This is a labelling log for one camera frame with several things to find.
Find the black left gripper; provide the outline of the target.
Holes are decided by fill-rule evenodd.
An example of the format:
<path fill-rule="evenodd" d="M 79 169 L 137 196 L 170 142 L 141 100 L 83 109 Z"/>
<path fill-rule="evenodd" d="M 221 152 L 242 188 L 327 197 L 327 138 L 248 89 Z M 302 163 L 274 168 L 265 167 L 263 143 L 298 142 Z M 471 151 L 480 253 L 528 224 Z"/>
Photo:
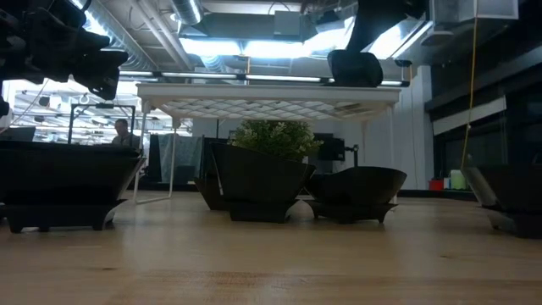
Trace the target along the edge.
<path fill-rule="evenodd" d="M 117 94 L 119 67 L 129 54 L 103 51 L 107 36 L 83 28 L 86 17 L 69 0 L 29 0 L 25 33 L 31 63 L 47 78 L 74 80 L 104 100 Z"/>

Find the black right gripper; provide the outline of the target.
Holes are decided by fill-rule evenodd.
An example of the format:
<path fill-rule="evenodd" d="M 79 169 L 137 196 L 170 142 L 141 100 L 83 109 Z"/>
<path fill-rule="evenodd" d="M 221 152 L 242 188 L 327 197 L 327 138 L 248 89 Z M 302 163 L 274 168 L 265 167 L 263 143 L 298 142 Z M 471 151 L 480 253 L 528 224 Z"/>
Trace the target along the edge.
<path fill-rule="evenodd" d="M 420 19 L 426 11 L 426 0 L 357 0 L 357 4 L 347 51 L 362 51 L 406 16 Z"/>

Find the glossy black mini plate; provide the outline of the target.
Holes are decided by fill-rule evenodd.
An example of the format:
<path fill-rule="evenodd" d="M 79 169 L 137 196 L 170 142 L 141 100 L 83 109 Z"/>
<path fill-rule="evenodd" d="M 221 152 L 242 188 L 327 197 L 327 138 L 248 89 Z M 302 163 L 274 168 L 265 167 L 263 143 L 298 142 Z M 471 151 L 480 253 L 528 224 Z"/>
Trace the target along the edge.
<path fill-rule="evenodd" d="M 195 178 L 194 182 L 210 210 L 229 211 L 230 206 L 224 201 L 217 177 Z"/>
<path fill-rule="evenodd" d="M 377 87 L 384 73 L 379 60 L 372 53 L 353 53 L 334 50 L 328 54 L 333 81 L 331 86 Z"/>
<path fill-rule="evenodd" d="M 396 205 L 391 201 L 407 178 L 398 170 L 357 166 L 334 174 L 313 175 L 305 184 L 312 196 L 307 203 L 315 218 L 323 216 L 340 224 L 360 220 L 384 222 Z"/>

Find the wavy-edged black mini plate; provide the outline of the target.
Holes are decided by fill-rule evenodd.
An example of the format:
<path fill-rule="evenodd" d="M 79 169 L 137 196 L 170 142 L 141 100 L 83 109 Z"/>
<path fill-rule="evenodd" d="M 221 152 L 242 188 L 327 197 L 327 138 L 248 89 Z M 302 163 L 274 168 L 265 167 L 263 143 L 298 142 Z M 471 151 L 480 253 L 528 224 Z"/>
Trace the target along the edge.
<path fill-rule="evenodd" d="M 0 141 L 0 214 L 15 234 L 103 230 L 143 162 L 130 147 Z"/>
<path fill-rule="evenodd" d="M 542 239 L 542 164 L 462 169 L 493 229 Z"/>

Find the flat-rimmed square black plate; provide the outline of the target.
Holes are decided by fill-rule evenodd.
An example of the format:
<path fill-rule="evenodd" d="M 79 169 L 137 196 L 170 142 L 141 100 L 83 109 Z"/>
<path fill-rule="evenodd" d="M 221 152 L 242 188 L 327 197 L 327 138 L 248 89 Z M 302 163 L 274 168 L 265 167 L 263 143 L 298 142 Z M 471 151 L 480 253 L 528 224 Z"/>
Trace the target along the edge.
<path fill-rule="evenodd" d="M 222 198 L 233 221 L 284 223 L 316 168 L 227 144 L 211 146 Z"/>

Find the person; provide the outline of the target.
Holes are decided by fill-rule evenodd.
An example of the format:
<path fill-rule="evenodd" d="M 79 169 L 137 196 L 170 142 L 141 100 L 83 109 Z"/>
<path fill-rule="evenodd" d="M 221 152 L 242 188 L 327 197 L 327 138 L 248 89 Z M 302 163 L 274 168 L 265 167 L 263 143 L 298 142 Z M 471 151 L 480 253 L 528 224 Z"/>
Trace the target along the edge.
<path fill-rule="evenodd" d="M 133 135 L 129 131 L 128 121 L 126 119 L 117 119 L 114 123 L 117 132 L 112 140 L 113 145 L 138 148 L 140 146 L 140 137 Z"/>

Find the long ceiling light fixture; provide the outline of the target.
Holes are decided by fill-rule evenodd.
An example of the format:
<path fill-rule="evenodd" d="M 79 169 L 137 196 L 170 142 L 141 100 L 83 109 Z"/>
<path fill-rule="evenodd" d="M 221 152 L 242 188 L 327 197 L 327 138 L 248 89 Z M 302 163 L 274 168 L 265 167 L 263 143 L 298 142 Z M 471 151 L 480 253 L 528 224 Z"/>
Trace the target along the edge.
<path fill-rule="evenodd" d="M 200 72 L 159 72 L 159 71 L 120 71 L 124 78 L 186 78 L 198 80 L 257 80 L 257 81 L 283 81 L 298 83 L 327 84 L 334 82 L 333 78 L 315 76 L 293 75 L 254 75 L 254 74 L 228 74 L 228 73 L 200 73 Z"/>

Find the black computer monitor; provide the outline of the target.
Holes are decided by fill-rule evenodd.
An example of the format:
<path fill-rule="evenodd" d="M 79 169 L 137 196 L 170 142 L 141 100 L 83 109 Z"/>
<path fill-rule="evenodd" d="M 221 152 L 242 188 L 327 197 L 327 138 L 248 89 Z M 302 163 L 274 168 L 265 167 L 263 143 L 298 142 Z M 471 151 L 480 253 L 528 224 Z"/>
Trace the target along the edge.
<path fill-rule="evenodd" d="M 0 134 L 0 141 L 33 141 L 35 133 L 34 126 L 7 128 Z"/>

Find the grey partition panel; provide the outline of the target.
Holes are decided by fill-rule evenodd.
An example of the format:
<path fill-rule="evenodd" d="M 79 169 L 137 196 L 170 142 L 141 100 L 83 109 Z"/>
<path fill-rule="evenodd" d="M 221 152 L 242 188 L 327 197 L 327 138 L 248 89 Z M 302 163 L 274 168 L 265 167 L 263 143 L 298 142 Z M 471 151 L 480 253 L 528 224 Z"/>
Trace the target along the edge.
<path fill-rule="evenodd" d="M 152 182 L 187 185 L 199 175 L 201 157 L 201 137 L 150 135 L 147 175 Z"/>

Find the black monitor on stand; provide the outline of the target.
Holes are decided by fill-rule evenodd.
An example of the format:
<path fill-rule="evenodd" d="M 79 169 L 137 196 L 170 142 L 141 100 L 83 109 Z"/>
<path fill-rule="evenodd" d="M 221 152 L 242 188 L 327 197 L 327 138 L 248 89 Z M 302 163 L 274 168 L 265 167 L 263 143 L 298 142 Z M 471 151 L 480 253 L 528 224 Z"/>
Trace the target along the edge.
<path fill-rule="evenodd" d="M 353 154 L 353 166 L 359 165 L 359 146 L 357 144 L 348 147 L 344 139 L 335 138 L 332 134 L 315 133 L 314 138 L 321 142 L 316 157 L 319 174 L 334 173 L 334 162 L 345 162 L 347 153 Z"/>

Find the green potted plant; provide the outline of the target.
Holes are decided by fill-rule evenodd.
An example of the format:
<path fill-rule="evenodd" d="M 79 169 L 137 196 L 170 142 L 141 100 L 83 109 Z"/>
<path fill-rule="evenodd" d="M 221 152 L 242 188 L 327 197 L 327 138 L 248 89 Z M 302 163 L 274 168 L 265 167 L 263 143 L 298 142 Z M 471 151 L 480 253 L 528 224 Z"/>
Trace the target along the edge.
<path fill-rule="evenodd" d="M 230 145 L 301 162 L 323 144 L 304 121 L 244 120 L 234 130 Z"/>

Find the pale green jar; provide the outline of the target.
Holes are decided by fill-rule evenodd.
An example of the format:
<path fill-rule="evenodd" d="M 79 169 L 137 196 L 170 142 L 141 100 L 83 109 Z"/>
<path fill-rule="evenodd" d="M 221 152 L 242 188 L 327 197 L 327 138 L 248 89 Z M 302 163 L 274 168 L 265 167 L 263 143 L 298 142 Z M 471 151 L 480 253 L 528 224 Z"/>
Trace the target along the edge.
<path fill-rule="evenodd" d="M 450 181 L 452 190 L 466 190 L 467 182 L 459 169 L 453 169 L 450 172 Z"/>

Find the black metal stand frame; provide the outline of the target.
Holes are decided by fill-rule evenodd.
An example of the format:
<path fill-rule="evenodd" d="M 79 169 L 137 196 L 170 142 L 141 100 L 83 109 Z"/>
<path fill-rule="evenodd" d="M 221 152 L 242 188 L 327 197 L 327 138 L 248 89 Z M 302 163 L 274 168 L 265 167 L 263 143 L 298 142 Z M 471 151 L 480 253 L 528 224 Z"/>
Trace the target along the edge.
<path fill-rule="evenodd" d="M 76 114 L 75 110 L 78 107 L 82 107 L 82 110 Z M 135 121 L 136 121 L 136 107 L 133 105 L 119 105 L 114 103 L 94 103 L 94 104 L 82 104 L 82 103 L 74 103 L 70 105 L 70 113 L 69 113 L 69 130 L 68 130 L 68 140 L 67 143 L 72 143 L 72 137 L 73 137 L 73 129 L 74 129 L 74 121 L 76 118 L 79 118 L 88 108 L 98 108 L 98 109 L 113 109 L 113 108 L 128 108 L 131 110 L 131 117 L 130 117 L 130 134 L 133 134 L 134 127 L 135 127 Z"/>

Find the black aluminium table frame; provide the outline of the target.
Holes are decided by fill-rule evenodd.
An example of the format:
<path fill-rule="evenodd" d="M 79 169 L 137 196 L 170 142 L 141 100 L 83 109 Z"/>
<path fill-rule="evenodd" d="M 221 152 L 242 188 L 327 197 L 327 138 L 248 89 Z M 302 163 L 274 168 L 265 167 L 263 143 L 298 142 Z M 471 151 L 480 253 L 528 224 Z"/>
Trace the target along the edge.
<path fill-rule="evenodd" d="M 168 191 L 169 185 L 166 183 L 142 182 L 139 189 L 143 191 Z M 198 192 L 195 184 L 174 185 L 173 191 Z M 471 191 L 424 191 L 424 190 L 399 190 L 398 197 L 415 198 L 441 198 L 459 201 L 477 202 L 477 198 Z"/>

